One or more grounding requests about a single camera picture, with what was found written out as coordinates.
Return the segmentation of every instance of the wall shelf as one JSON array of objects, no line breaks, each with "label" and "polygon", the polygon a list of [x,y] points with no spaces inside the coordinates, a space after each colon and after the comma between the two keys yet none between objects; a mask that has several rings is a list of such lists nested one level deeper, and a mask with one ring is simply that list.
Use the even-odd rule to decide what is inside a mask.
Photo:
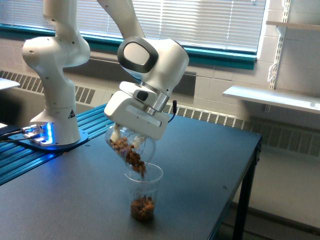
[{"label": "wall shelf", "polygon": [[0,77],[0,90],[10,89],[10,88],[19,87],[19,86],[20,84],[16,81],[11,81],[11,80]]},{"label": "wall shelf", "polygon": [[283,90],[234,85],[223,96],[254,103],[320,114],[320,98]]},{"label": "wall shelf", "polygon": [[266,24],[277,26],[277,27],[285,27],[288,29],[320,31],[320,25],[288,23],[288,22],[281,22],[281,21],[266,21]]}]

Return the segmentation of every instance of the teal window frame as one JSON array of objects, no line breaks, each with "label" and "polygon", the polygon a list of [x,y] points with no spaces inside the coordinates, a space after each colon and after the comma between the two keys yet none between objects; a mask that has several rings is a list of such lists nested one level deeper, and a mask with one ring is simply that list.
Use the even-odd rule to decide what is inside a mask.
[{"label": "teal window frame", "polygon": [[[32,39],[35,37],[54,36],[55,31],[28,26],[17,26],[0,23],[0,31],[6,33],[8,38]],[[95,51],[107,51],[117,53],[118,47],[123,41],[121,38],[81,34]],[[231,52],[218,49],[202,49],[183,45],[189,55],[191,65],[222,66],[236,69],[253,70],[257,61],[257,53]]]}]

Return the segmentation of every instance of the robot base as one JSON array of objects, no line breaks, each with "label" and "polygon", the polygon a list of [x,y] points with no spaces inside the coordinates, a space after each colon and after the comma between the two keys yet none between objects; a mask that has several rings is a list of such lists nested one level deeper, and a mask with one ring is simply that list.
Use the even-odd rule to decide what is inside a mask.
[{"label": "robot base", "polygon": [[[56,145],[56,146],[41,146],[38,143],[32,141],[32,140],[21,140],[21,141],[17,141],[17,143],[20,143],[26,147],[30,147],[30,148],[34,148],[34,149],[39,149],[39,150],[43,150],[43,151],[49,151],[49,152],[67,152],[70,151],[84,143],[86,143],[89,139],[88,133],[86,133],[85,131],[79,131],[80,134],[80,140],[76,141],[75,143],[72,144],[68,144],[68,145]],[[15,140],[15,139],[23,139],[25,138],[25,136],[23,134],[16,134],[13,135],[11,137],[9,137],[9,139],[11,140]]]}]

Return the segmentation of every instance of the nut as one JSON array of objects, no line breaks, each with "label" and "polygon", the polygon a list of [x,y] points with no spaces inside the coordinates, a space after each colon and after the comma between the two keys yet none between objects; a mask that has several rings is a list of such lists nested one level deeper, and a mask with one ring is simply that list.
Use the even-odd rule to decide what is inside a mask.
[{"label": "nut", "polygon": [[154,217],[155,204],[152,197],[140,197],[131,203],[131,215],[138,221],[149,221]]},{"label": "nut", "polygon": [[144,178],[146,172],[146,165],[144,161],[141,161],[140,154],[134,151],[135,146],[128,144],[128,138],[123,137],[118,141],[114,142],[110,139],[110,145],[115,152],[121,157],[125,158],[125,161],[132,165],[132,169],[141,174]]}]

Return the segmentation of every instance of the clear plastic cup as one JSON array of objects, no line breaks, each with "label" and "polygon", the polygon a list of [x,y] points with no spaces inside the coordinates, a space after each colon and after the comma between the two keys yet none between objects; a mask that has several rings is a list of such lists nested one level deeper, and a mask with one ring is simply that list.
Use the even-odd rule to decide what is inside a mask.
[{"label": "clear plastic cup", "polygon": [[142,222],[154,217],[160,180],[164,172],[157,165],[146,164],[144,177],[133,170],[125,173],[129,188],[131,216]]},{"label": "clear plastic cup", "polygon": [[156,142],[151,137],[141,135],[119,124],[110,126],[104,139],[128,167],[134,168],[136,172],[139,172],[140,165],[152,160],[156,149]]}]

